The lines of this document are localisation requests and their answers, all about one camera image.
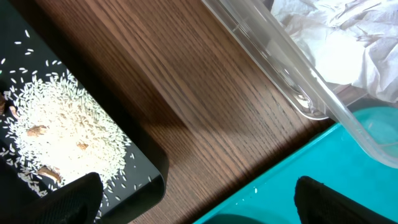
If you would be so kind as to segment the white napkin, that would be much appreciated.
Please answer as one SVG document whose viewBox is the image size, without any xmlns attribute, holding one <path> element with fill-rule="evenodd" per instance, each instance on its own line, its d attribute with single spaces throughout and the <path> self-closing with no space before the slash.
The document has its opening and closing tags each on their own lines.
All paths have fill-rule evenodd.
<svg viewBox="0 0 398 224">
<path fill-rule="evenodd" d="M 326 82 L 397 102 L 397 0 L 277 0 L 271 14 Z"/>
</svg>

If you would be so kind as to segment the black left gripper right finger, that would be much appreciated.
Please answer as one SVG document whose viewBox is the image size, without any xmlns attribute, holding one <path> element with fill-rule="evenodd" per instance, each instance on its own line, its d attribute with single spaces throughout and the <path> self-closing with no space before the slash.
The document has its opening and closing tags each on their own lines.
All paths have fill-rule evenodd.
<svg viewBox="0 0 398 224">
<path fill-rule="evenodd" d="M 296 182 L 294 202 L 305 224 L 395 224 L 308 176 Z"/>
</svg>

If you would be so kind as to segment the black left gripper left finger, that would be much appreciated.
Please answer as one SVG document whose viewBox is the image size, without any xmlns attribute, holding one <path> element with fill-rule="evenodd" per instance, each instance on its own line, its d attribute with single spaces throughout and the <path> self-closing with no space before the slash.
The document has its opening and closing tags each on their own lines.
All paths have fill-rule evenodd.
<svg viewBox="0 0 398 224">
<path fill-rule="evenodd" d="M 91 172 L 39 197 L 17 177 L 1 179 L 1 223 L 93 223 L 103 194 Z"/>
</svg>

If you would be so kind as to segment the pile of white rice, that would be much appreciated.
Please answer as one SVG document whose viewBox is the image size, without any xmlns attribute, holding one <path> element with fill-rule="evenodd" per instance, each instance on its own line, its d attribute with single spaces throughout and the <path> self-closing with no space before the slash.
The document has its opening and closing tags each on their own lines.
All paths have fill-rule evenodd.
<svg viewBox="0 0 398 224">
<path fill-rule="evenodd" d="M 67 72 L 40 78 L 22 88 L 1 90 L 10 108 L 1 115 L 1 160 L 39 196 L 90 172 L 109 183 L 126 166 L 132 140 Z"/>
</svg>

